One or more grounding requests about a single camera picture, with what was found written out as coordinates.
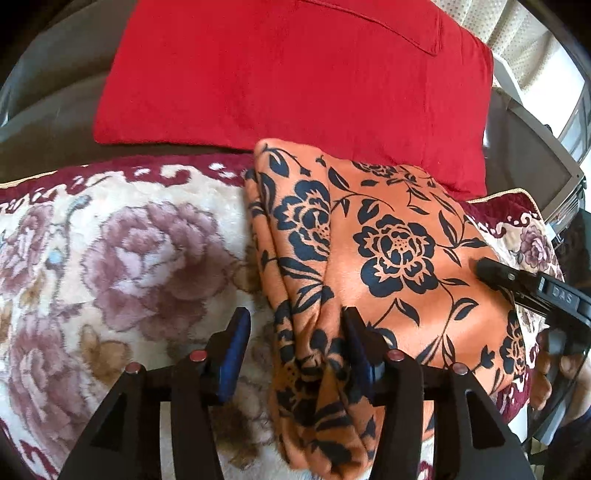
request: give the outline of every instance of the folded cloth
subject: folded cloth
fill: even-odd
[[[463,200],[486,193],[492,69],[487,46],[429,0],[140,0],[95,139],[250,150],[291,138],[420,166]]]
[[[293,468],[354,479],[375,455],[383,411],[350,374],[343,306],[422,364],[465,363],[491,394],[524,375],[516,312],[473,273],[495,251],[420,168],[264,140],[245,188],[275,312],[271,414]],[[425,438],[432,412],[426,403]]]

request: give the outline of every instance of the pink peony print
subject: pink peony print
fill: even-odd
[[[227,285],[233,257],[211,213],[189,203],[149,203],[111,215],[82,265],[109,327],[182,340],[205,314],[203,301]]]
[[[61,468],[91,416],[81,392],[86,374],[64,351],[55,317],[24,316],[8,358],[12,410]]]
[[[521,245],[517,253],[517,261],[544,271],[552,259],[552,247],[547,238],[535,225],[530,225],[521,231]]]
[[[0,294],[16,295],[35,276],[49,239],[51,205],[32,207],[0,245]]]

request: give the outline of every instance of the orange floral cloth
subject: orange floral cloth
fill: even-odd
[[[275,312],[271,411],[293,468],[352,480],[375,455],[383,411],[350,375],[343,306],[423,364],[464,362],[491,394],[524,374],[511,299],[473,273],[496,255],[424,171],[264,140],[245,188]],[[432,412],[426,403],[425,438]]]

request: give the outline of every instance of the red pillow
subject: red pillow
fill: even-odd
[[[251,149],[263,137],[412,164],[486,193],[492,54],[429,0],[140,0],[99,143]]]

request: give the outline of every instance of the floral blanket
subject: floral blanket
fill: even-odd
[[[0,427],[38,479],[56,479],[123,367],[170,365],[252,314],[231,404],[214,408],[227,479],[308,479],[280,458],[267,410],[272,312],[260,292],[243,198],[249,155],[128,157],[14,182],[0,190]],[[499,258],[558,273],[535,205],[523,193],[464,204]],[[540,319],[521,312],[526,370]],[[528,374],[496,399],[507,420]],[[163,478],[172,479],[163,407]],[[433,441],[420,478],[431,476]]]

